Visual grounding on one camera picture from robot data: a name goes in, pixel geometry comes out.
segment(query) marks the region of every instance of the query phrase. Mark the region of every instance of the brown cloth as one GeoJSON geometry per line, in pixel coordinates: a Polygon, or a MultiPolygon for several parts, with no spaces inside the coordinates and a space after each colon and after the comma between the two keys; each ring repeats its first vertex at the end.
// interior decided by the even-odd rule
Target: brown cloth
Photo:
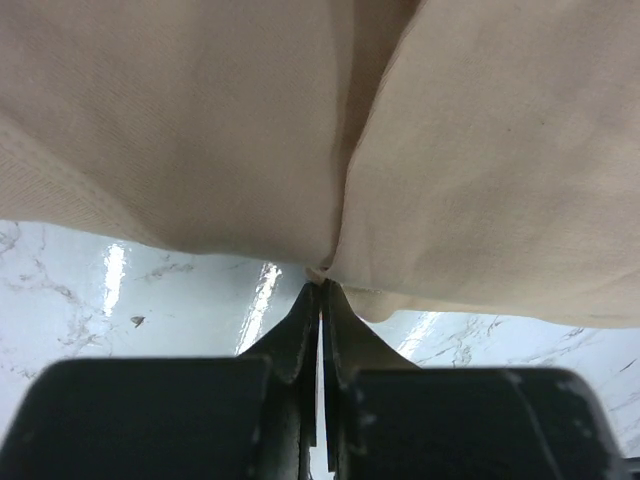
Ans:
{"type": "Polygon", "coordinates": [[[639,2],[0,4],[3,218],[621,327],[639,212],[639,2]]]}

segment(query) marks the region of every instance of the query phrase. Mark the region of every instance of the beige fabric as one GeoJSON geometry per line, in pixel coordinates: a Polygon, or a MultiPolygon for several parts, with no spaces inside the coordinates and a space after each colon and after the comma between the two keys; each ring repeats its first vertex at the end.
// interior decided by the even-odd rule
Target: beige fabric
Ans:
{"type": "Polygon", "coordinates": [[[7,0],[0,217],[637,325],[639,75],[636,2],[7,0]]]}

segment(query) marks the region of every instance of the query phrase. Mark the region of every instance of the white marble surface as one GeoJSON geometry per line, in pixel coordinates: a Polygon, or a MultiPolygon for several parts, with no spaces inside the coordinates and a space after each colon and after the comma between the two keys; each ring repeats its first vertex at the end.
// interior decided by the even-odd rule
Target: white marble surface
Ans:
{"type": "MultiPolygon", "coordinates": [[[[78,356],[234,355],[282,318],[304,281],[296,266],[0,221],[0,435],[46,365],[78,356]]],[[[640,456],[640,329],[416,312],[374,329],[422,366],[574,370],[599,395],[624,454],[640,456]]],[[[313,466],[323,478],[321,455],[313,466]]]]}

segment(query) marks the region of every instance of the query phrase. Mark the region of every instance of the tan cloth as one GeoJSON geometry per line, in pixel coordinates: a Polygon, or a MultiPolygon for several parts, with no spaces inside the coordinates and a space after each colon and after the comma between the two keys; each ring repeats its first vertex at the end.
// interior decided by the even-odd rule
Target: tan cloth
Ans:
{"type": "Polygon", "coordinates": [[[614,327],[639,180],[637,2],[0,5],[0,217],[614,327]]]}

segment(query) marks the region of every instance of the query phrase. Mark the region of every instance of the black object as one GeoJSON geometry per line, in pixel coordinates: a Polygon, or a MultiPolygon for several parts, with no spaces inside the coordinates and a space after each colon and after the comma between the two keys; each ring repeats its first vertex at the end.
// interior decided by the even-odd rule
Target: black object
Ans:
{"type": "Polygon", "coordinates": [[[631,479],[640,470],[620,457],[573,373],[419,369],[325,282],[306,285],[237,358],[50,367],[6,438],[0,479],[310,478],[320,316],[329,468],[340,480],[631,479]]]}

